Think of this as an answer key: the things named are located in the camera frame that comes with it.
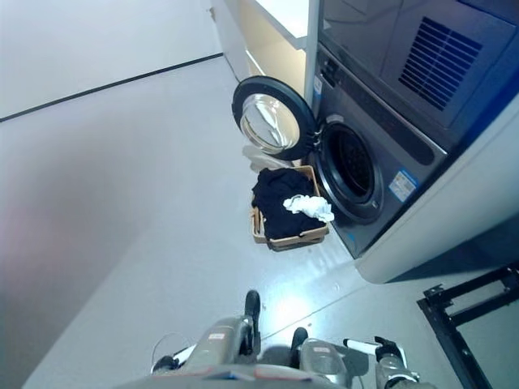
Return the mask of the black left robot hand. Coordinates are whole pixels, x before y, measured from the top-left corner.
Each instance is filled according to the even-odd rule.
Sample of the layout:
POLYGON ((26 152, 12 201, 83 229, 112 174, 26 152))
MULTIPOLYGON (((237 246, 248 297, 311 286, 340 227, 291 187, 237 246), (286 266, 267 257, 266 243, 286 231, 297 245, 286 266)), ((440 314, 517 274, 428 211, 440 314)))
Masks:
POLYGON ((165 355, 156 361, 151 368, 151 373, 155 374, 159 370, 178 370, 185 365, 187 359, 192 354, 195 346, 184 348, 172 355, 165 355))

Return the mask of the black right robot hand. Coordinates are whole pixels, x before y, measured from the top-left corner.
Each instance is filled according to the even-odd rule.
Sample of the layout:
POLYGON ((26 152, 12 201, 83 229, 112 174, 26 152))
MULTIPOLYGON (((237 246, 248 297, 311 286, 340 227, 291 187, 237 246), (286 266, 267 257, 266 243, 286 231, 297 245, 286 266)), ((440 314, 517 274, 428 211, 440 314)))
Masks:
POLYGON ((343 339, 343 345, 348 349, 375 356, 378 361, 386 355, 402 358, 401 350, 397 344, 381 336, 375 336, 373 343, 346 338, 343 339))

